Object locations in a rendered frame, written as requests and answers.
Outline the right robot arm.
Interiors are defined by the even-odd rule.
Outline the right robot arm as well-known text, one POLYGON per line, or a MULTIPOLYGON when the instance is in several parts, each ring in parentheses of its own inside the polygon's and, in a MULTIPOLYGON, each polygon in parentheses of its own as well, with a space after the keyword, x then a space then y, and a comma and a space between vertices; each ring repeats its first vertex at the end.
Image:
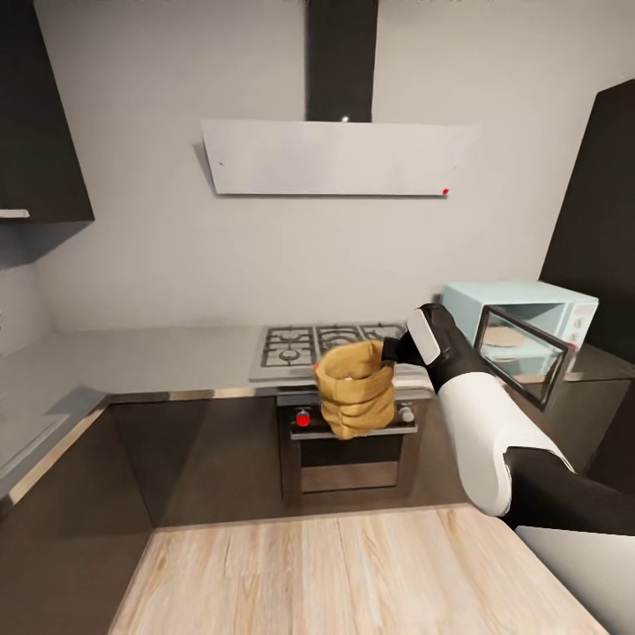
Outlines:
POLYGON ((635 499, 575 474, 516 405, 443 305, 412 311, 382 359, 425 367, 461 483, 609 635, 635 635, 635 499))

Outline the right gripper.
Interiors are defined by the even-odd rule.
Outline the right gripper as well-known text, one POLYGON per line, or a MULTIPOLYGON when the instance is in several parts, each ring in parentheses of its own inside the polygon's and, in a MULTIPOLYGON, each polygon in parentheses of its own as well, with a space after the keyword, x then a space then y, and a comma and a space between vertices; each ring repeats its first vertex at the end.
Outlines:
POLYGON ((423 368, 422 359, 418 355, 413 355, 404 347, 403 338, 385 339, 383 343, 382 359, 391 360, 397 363, 403 362, 423 368))

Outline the popcorn bag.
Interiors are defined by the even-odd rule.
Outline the popcorn bag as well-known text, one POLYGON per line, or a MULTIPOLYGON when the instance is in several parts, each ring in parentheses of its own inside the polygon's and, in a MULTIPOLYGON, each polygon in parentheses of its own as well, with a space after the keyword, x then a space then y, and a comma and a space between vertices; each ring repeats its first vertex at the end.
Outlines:
POLYGON ((381 341, 333 348, 315 369, 321 413, 337 437, 349 439, 393 422, 395 361, 383 360, 381 341))

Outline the microwave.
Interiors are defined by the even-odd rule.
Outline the microwave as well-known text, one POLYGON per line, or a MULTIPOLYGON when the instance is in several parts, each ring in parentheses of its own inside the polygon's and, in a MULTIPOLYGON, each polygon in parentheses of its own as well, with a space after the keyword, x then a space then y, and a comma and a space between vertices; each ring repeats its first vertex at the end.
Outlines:
POLYGON ((599 299, 538 280, 447 281, 440 305, 494 376, 552 415, 599 299))

